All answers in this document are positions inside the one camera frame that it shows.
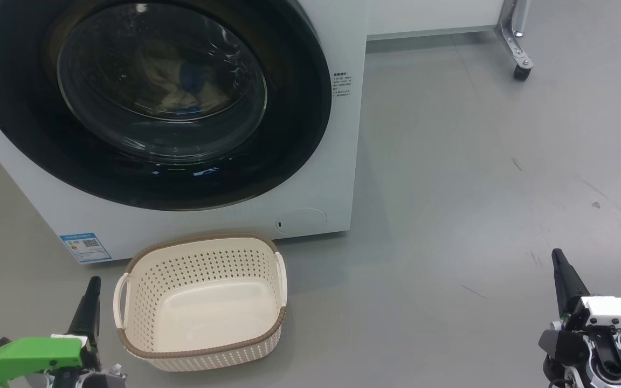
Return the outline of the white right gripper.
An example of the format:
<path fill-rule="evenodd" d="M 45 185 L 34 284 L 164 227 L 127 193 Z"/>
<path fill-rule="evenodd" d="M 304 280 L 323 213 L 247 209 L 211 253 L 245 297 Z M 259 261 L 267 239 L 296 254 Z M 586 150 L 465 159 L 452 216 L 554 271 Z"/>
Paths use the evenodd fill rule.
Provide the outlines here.
<path fill-rule="evenodd" d="M 561 319 L 571 315 L 568 319 L 569 331 L 584 331 L 588 326 L 613 326 L 621 330 L 621 297 L 590 296 L 587 286 L 562 249 L 552 250 L 551 259 L 558 313 Z"/>

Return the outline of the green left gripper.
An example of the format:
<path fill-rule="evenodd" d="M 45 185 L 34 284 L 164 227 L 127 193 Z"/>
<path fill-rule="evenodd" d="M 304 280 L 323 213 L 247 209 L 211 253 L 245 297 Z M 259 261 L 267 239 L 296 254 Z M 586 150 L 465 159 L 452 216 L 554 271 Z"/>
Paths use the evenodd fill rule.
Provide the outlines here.
<path fill-rule="evenodd" d="M 42 371 L 50 387 L 76 387 L 85 369 L 87 344 L 97 351 L 101 278 L 93 276 L 67 330 L 68 335 L 22 337 L 0 347 L 0 387 Z"/>

